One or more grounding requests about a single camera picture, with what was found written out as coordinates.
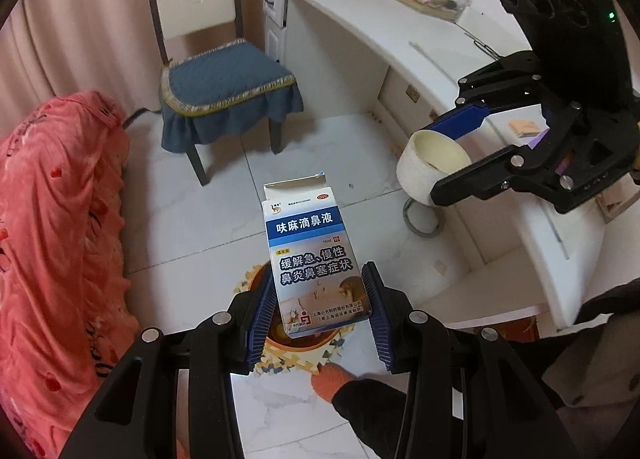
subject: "pink curtain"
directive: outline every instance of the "pink curtain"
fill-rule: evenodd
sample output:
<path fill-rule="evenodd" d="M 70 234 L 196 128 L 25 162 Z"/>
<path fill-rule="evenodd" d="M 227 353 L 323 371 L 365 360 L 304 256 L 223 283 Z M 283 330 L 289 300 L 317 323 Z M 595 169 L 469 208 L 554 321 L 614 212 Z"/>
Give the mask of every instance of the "pink curtain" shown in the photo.
<path fill-rule="evenodd" d="M 262 46 L 262 0 L 242 0 L 245 37 Z M 183 58 L 234 35 L 220 26 L 167 44 Z M 0 137 L 44 100 L 82 89 L 128 114 L 157 109 L 161 70 L 147 0 L 20 0 L 0 30 Z"/>

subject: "orange bowl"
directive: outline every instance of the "orange bowl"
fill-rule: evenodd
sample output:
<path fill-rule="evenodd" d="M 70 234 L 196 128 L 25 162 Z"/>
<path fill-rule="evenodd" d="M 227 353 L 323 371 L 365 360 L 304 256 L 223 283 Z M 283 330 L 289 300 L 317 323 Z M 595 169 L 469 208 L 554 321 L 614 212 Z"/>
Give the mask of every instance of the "orange bowl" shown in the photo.
<path fill-rule="evenodd" d="M 260 268 L 260 271 L 255 274 L 255 277 L 251 281 L 249 285 L 249 289 L 255 289 L 258 287 L 262 276 L 264 275 L 264 271 L 267 267 L 267 264 L 263 264 Z M 323 333 L 311 334 L 308 336 L 303 336 L 300 338 L 289 338 L 287 334 L 284 332 L 284 328 L 282 326 L 282 318 L 280 317 L 280 308 L 276 306 L 275 311 L 273 312 L 273 318 L 271 319 L 271 327 L 269 328 L 269 334 L 267 336 L 267 342 L 274 347 L 277 347 L 283 351 L 293 351 L 295 353 L 303 353 L 305 351 L 313 351 L 314 349 L 318 349 L 318 347 L 322 347 L 325 344 L 328 344 L 331 340 L 333 340 L 338 334 L 339 330 L 334 329 L 331 331 L 325 331 Z"/>

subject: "electrical outlet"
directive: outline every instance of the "electrical outlet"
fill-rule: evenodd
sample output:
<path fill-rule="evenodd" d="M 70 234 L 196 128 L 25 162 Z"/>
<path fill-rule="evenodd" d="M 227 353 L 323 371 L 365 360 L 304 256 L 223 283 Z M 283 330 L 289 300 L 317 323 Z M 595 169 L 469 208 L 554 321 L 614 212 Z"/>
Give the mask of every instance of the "electrical outlet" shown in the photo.
<path fill-rule="evenodd" d="M 420 93 L 418 93 L 418 89 L 416 89 L 412 85 L 408 85 L 406 87 L 405 93 L 408 97 L 410 97 L 410 99 L 413 100 L 414 104 L 418 103 L 418 100 L 420 99 Z"/>

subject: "blue chair cushion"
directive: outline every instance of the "blue chair cushion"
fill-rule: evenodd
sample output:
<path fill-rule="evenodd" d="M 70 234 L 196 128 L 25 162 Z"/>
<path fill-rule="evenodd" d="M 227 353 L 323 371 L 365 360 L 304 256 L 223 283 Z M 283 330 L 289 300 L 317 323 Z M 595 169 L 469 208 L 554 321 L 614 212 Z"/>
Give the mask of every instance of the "blue chair cushion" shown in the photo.
<path fill-rule="evenodd" d="M 164 67 L 161 102 L 162 146 L 170 152 L 240 135 L 265 116 L 283 122 L 304 108 L 292 73 L 243 38 Z"/>

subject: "chair leg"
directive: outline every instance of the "chair leg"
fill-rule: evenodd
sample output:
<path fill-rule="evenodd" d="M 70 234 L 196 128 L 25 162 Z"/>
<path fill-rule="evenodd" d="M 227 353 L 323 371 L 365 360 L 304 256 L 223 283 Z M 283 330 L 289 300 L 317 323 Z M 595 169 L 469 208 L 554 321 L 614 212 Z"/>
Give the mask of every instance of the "chair leg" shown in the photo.
<path fill-rule="evenodd" d="M 204 167 L 202 166 L 200 156 L 198 155 L 198 151 L 195 146 L 192 145 L 187 149 L 187 156 L 191 162 L 191 166 L 193 166 L 196 176 L 198 176 L 198 181 L 200 181 L 202 186 L 206 185 L 209 181 L 207 180 L 207 174 L 204 171 Z"/>
<path fill-rule="evenodd" d="M 271 152 L 282 152 L 282 124 L 269 118 L 269 137 L 271 138 Z"/>

